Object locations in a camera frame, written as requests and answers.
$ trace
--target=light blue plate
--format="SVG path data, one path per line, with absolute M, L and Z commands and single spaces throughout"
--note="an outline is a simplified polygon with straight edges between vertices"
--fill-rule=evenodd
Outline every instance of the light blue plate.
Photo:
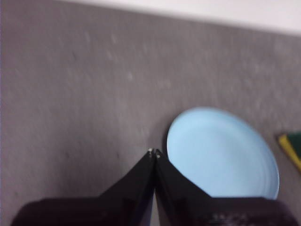
M 213 108 L 180 114 L 167 135 L 170 162 L 212 197 L 276 199 L 279 173 L 263 138 L 236 116 Z

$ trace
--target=floor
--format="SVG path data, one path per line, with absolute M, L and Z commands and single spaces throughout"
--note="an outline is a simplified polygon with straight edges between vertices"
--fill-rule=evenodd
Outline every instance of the floor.
M 100 194 L 195 106 L 262 134 L 301 222 L 301 175 L 274 139 L 301 128 L 301 37 L 52 0 L 1 7 L 1 225 L 30 201 Z

